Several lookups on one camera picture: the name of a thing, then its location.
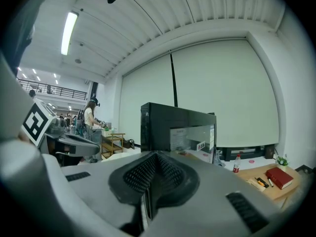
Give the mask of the person's left hand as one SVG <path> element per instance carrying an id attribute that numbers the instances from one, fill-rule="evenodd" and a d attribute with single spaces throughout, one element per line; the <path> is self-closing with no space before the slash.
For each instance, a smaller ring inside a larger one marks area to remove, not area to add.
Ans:
<path id="1" fill-rule="evenodd" d="M 76 147 L 73 145 L 67 145 L 65 143 L 55 141 L 55 140 L 49 140 L 47 142 L 48 146 L 48 152 L 51 155 L 55 154 L 75 154 L 76 153 Z"/>

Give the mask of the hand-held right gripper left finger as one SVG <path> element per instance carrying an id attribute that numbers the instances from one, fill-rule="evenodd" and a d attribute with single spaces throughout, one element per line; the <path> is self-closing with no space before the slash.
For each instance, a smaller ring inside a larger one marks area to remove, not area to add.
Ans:
<path id="1" fill-rule="evenodd" d="M 144 159 L 148 153 L 118 154 L 99 163 L 83 163 L 75 166 L 62 167 L 62 173 L 69 178 L 69 184 L 79 198 L 97 216 L 122 234 L 132 235 L 132 228 L 141 228 L 144 224 L 144 202 L 139 205 L 125 204 L 118 200 L 111 190 L 109 180 L 122 188 L 123 177 L 113 172 L 136 160 Z"/>

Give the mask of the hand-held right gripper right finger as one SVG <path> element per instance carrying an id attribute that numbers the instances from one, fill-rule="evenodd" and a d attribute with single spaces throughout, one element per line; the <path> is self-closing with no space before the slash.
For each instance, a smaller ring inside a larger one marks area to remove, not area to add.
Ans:
<path id="1" fill-rule="evenodd" d="M 200 178 L 196 193 L 185 204 L 165 207 L 148 226 L 150 237 L 270 237 L 277 230 L 278 207 L 232 171 L 199 159 L 170 154 L 192 167 Z M 227 199 L 241 193 L 268 221 L 252 233 Z"/>

